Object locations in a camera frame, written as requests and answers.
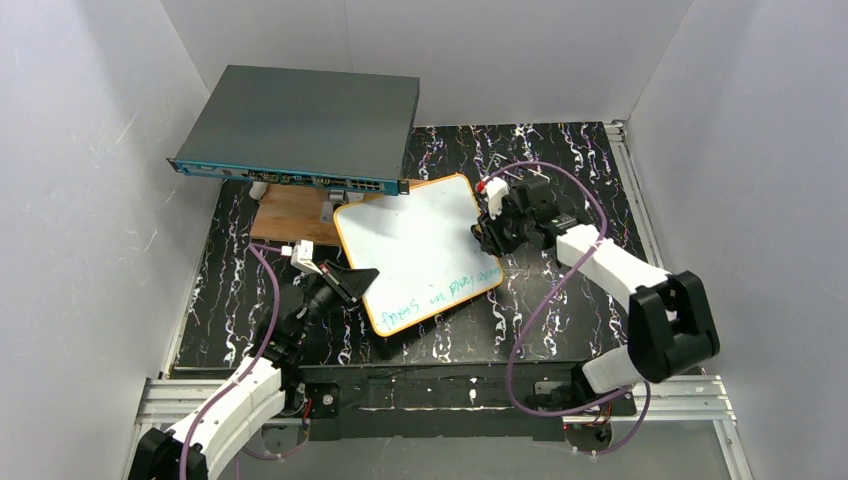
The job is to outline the yellow-framed whiteboard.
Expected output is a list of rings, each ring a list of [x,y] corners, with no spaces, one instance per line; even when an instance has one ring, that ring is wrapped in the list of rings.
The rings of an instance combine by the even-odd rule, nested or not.
[[[461,174],[335,211],[350,266],[379,272],[363,300],[378,336],[390,337],[502,283],[499,259],[472,235],[479,214],[471,182]]]

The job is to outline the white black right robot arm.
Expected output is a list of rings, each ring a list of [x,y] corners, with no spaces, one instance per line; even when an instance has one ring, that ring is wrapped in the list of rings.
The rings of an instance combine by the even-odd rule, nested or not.
[[[523,408],[539,416],[576,414],[719,353],[706,289],[697,275],[672,274],[628,253],[587,215],[560,206],[543,178],[514,184],[486,179],[475,190],[484,210],[471,232],[483,252],[502,257],[525,244],[552,249],[559,265],[574,268],[626,309],[624,345],[577,363],[564,385],[528,396]]]

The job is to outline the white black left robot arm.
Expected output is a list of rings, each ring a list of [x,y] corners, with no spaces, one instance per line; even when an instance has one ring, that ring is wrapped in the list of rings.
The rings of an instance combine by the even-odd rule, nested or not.
[[[300,381],[298,369],[310,330],[334,308],[357,306],[378,278],[376,268],[329,261],[310,270],[304,285],[273,277],[272,314],[261,341],[236,371],[199,406],[166,430],[138,441],[131,479],[216,479],[250,438],[285,407]]]

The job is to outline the plywood board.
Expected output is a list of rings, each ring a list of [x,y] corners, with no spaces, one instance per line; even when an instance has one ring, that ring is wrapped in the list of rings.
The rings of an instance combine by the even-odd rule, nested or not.
[[[320,221],[327,191],[303,186],[268,186],[253,220],[251,239],[291,243],[305,239],[316,245],[340,246],[341,240],[334,221]],[[363,194],[363,200],[381,197],[380,193]]]

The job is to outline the green white cylinder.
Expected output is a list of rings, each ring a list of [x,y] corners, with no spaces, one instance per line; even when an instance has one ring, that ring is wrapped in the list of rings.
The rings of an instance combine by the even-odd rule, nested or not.
[[[265,182],[254,181],[249,189],[249,197],[255,201],[261,201],[268,188]]]

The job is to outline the grey metal stand bracket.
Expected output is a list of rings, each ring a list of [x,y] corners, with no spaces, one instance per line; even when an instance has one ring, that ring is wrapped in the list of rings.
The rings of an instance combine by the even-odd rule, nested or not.
[[[327,191],[327,199],[323,202],[320,211],[320,221],[332,223],[334,212],[341,206],[362,201],[364,194],[346,190],[330,189]]]

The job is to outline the grey blue network switch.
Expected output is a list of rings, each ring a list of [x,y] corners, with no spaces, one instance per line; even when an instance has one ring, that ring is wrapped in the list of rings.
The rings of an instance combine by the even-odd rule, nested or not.
[[[417,77],[229,65],[168,162],[187,176],[406,195],[419,97]]]

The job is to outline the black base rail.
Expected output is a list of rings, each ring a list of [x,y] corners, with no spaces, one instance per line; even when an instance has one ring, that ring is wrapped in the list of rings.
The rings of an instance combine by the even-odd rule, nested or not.
[[[540,418],[516,410],[505,389],[505,363],[311,365],[305,390],[269,419],[273,426],[307,425],[313,441],[406,437],[531,437],[560,441],[577,424],[604,430],[649,421],[720,422],[736,418],[717,375],[678,375],[635,386],[611,406],[588,414]]]

